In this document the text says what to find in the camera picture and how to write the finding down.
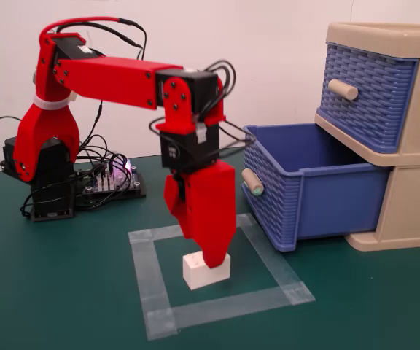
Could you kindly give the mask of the red gripper housing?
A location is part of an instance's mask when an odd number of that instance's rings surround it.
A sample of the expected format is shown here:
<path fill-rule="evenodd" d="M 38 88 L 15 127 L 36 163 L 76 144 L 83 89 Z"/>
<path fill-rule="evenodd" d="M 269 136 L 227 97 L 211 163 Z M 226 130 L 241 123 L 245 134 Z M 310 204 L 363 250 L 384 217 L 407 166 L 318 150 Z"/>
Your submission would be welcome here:
<path fill-rule="evenodd" d="M 166 177 L 164 199 L 185 238 L 193 238 L 209 268 L 220 266 L 236 231 L 235 169 L 222 160 Z M 197 219 L 193 215 L 216 215 Z"/>

